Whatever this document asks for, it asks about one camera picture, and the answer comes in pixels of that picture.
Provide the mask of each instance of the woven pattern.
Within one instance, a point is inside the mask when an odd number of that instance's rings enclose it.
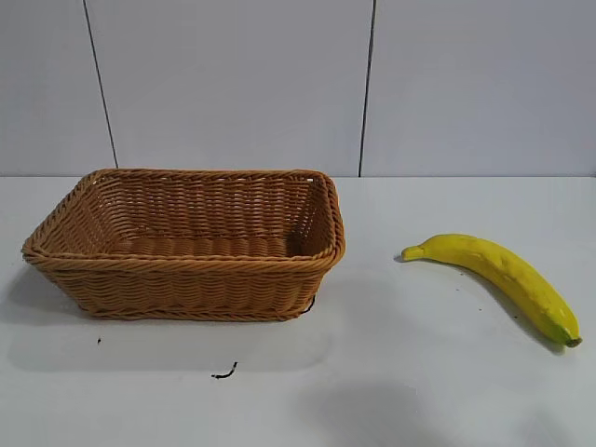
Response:
[[[103,318],[283,320],[345,251],[320,172],[104,169],[83,178],[23,257]]]

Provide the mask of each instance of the basket rim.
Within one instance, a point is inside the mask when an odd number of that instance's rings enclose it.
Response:
[[[142,176],[142,177],[200,177],[217,180],[228,178],[284,178],[302,177],[319,178],[326,186],[326,205],[331,212],[333,224],[332,243],[323,251],[311,256],[292,257],[258,257],[258,256],[163,256],[163,255],[138,255],[138,254],[110,254],[110,253],[73,253],[49,252],[42,249],[41,245],[51,233],[51,230],[60,224],[62,216],[78,201],[101,177],[106,176]],[[319,271],[327,270],[337,264],[345,252],[344,226],[339,211],[338,197],[333,181],[325,173],[316,170],[188,170],[188,169],[98,169],[84,176],[73,190],[56,206],[44,221],[37,226],[34,232],[25,240],[21,252],[29,264],[44,265],[48,269],[61,270],[158,270],[158,271]]]

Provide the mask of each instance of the black debris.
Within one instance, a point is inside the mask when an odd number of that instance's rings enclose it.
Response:
[[[235,361],[234,366],[232,367],[232,370],[228,374],[212,374],[211,377],[213,377],[214,379],[217,379],[217,380],[227,379],[230,375],[232,375],[234,373],[237,365],[238,365],[238,362]]]
[[[306,312],[310,312],[310,309],[313,308],[313,305],[315,305],[315,297],[316,297],[316,295],[313,295],[313,299],[310,302],[310,306],[303,312],[303,314],[305,314]]]

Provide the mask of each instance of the green banana end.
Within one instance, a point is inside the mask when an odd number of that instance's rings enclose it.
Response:
[[[567,347],[576,347],[577,345],[579,345],[583,340],[581,339],[581,337],[577,337],[571,340],[567,340],[565,342],[565,346]]]

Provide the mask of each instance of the banana tip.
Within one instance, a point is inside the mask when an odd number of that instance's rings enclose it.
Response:
[[[565,342],[565,345],[567,347],[576,347],[577,345],[579,345],[583,340],[581,339],[581,337],[577,337],[574,338],[572,340],[569,340],[567,342]]]
[[[402,261],[411,261],[413,259],[420,259],[424,256],[425,251],[414,245],[413,247],[408,247],[407,249],[403,249],[401,252],[401,260]]]

